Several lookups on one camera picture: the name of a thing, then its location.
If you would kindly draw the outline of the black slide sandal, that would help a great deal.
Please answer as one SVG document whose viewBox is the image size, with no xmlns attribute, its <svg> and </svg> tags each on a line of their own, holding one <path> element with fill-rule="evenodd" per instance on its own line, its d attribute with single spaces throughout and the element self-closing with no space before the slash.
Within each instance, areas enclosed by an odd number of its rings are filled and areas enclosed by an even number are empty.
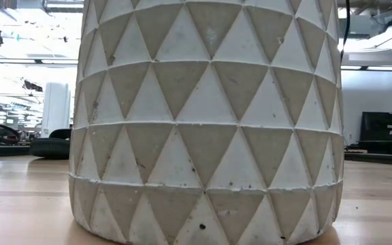
<svg viewBox="0 0 392 245">
<path fill-rule="evenodd" d="M 30 153 L 44 159 L 68 159 L 71 129 L 57 129 L 47 138 L 39 138 L 30 143 Z"/>
</svg>

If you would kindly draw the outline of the succulent in white geometric pot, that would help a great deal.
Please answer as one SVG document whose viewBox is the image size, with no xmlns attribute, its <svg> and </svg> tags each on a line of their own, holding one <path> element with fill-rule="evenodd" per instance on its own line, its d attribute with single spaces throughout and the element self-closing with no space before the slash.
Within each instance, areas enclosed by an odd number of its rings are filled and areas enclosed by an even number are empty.
<svg viewBox="0 0 392 245">
<path fill-rule="evenodd" d="M 336 220 L 337 0 L 84 0 L 76 222 L 126 245 L 288 245 Z"/>
</svg>

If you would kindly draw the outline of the white column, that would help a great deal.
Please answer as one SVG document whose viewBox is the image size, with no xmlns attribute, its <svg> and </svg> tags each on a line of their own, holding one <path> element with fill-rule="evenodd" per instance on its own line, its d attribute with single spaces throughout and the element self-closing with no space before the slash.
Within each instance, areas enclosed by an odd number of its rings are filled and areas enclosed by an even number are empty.
<svg viewBox="0 0 392 245">
<path fill-rule="evenodd" d="M 68 129 L 71 91 L 67 83 L 49 82 L 44 91 L 41 137 L 50 137 L 57 129 Z"/>
</svg>

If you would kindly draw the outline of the black cabinet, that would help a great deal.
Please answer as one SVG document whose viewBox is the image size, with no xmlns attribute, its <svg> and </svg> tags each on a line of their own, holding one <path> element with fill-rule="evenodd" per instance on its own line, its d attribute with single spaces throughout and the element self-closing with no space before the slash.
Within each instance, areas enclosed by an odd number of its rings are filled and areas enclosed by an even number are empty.
<svg viewBox="0 0 392 245">
<path fill-rule="evenodd" d="M 363 112 L 358 145 L 374 154 L 392 154 L 392 112 Z"/>
</svg>

